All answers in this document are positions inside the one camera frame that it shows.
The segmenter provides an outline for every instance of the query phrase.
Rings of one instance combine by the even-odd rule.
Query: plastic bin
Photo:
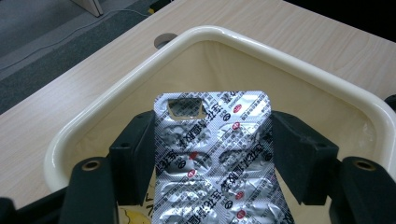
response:
[[[51,190],[65,187],[77,162],[105,156],[132,117],[152,109],[160,93],[250,90],[265,91],[274,110],[297,116],[332,140],[339,159],[377,161],[396,177],[396,116],[382,100],[248,37],[203,26],[160,49],[56,135],[45,159],[47,183]],[[299,205],[279,182],[297,223],[330,222],[328,206]]]

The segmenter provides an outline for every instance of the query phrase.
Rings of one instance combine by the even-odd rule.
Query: cable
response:
[[[47,48],[50,48],[50,47],[52,47],[52,46],[55,46],[55,45],[57,45],[57,44],[62,43],[62,42],[65,41],[68,37],[70,37],[71,35],[73,35],[75,32],[77,32],[77,31],[79,31],[79,30],[82,30],[82,29],[84,29],[84,28],[87,28],[87,27],[89,27],[89,26],[92,26],[92,25],[96,24],[97,22],[101,21],[102,19],[106,18],[106,17],[107,17],[108,15],[110,15],[111,13],[113,13],[113,12],[119,12],[119,11],[134,12],[134,13],[139,14],[139,15],[141,15],[141,16],[149,17],[149,15],[146,15],[146,14],[143,14],[143,13],[140,13],[140,12],[138,12],[138,11],[131,10],[131,9],[116,9],[116,10],[108,11],[108,12],[107,12],[106,14],[104,14],[101,18],[99,18],[99,20],[94,21],[94,22],[92,22],[92,23],[90,23],[90,24],[88,24],[88,25],[84,25],[84,26],[78,27],[76,30],[72,31],[69,35],[65,36],[64,38],[62,38],[61,40],[59,40],[59,41],[57,41],[57,42],[55,42],[55,43],[52,43],[52,44],[47,45],[47,46],[40,47],[40,48],[38,48],[38,49],[35,49],[34,51],[32,51],[31,53],[27,54],[27,55],[24,56],[23,58],[17,60],[15,63],[6,65],[6,66],[4,66],[4,67],[0,67],[0,71],[3,71],[3,70],[5,70],[5,69],[8,69],[9,67],[12,67],[12,66],[14,66],[14,65],[17,64],[17,63],[22,62],[23,60],[29,58],[30,56],[34,55],[35,53],[39,52],[39,51],[42,50],[42,49],[47,49]]]

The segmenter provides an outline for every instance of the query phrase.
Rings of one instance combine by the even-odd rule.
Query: pill packet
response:
[[[154,111],[153,223],[294,223],[264,92],[165,93]]]

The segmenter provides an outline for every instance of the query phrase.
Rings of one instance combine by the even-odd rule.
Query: red oval mark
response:
[[[241,110],[241,108],[242,108],[241,105],[236,105],[236,106],[233,108],[233,112],[234,112],[234,113],[238,113],[238,111]]]
[[[243,218],[247,213],[244,210],[239,211],[238,213],[236,213],[236,217],[238,219]]]
[[[235,123],[233,124],[233,130],[237,130],[239,127],[241,127],[241,123],[235,122]]]
[[[193,177],[193,176],[195,176],[195,170],[190,170],[190,171],[187,173],[187,177],[188,177],[188,178],[191,178],[191,177]]]
[[[239,192],[236,193],[235,199],[239,200],[239,199],[243,198],[244,195],[245,195],[244,191],[239,191]]]
[[[190,160],[194,160],[194,159],[197,157],[197,155],[198,155],[198,152],[197,152],[197,151],[193,151],[193,152],[190,154],[189,159],[190,159]]]

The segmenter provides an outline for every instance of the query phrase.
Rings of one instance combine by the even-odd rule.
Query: gray carpet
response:
[[[155,1],[156,0],[134,0],[134,3],[125,8],[136,10],[147,15],[149,5]],[[73,18],[81,15],[81,13],[86,12],[80,10],[79,8],[77,9],[77,12],[74,13],[74,15],[68,18]],[[91,17],[94,21],[99,20],[93,16],[87,16]],[[9,72],[9,70],[12,69],[14,70],[14,72],[9,72],[10,74],[6,74],[6,76],[0,79],[0,114],[9,110],[12,106],[16,105],[35,91],[38,91],[39,89],[50,83],[53,79],[60,76],[68,69],[81,62],[91,54],[95,53],[101,47],[111,42],[118,36],[122,35],[145,18],[145,16],[133,13],[131,11],[112,12],[108,14],[105,18],[99,20],[99,22],[97,22],[92,27],[82,30],[81,34],[77,36],[71,36],[69,39],[66,39],[65,41],[63,41],[63,43],[57,45],[56,48],[40,50],[47,52],[43,53],[38,51],[26,60],[23,60],[21,63],[17,63],[16,65],[8,69],[3,69],[3,71],[0,71],[0,75],[2,73]],[[56,28],[57,26],[62,26],[62,24],[59,24],[57,22],[50,22],[49,24],[47,24],[47,26],[52,26],[53,28]],[[34,36],[34,38],[36,38],[45,35],[45,32],[38,30],[35,31],[35,33],[32,35],[36,35]],[[7,46],[4,46],[5,42],[2,42],[2,44],[0,44],[2,45],[0,50],[3,55],[0,54],[0,56],[6,55],[3,57],[6,58],[7,55],[12,54],[11,45],[14,45],[14,47],[24,44],[28,45],[28,41],[29,40],[27,40],[26,38],[21,38],[19,40],[16,40],[16,42],[18,42],[17,44],[13,43],[8,44]]]

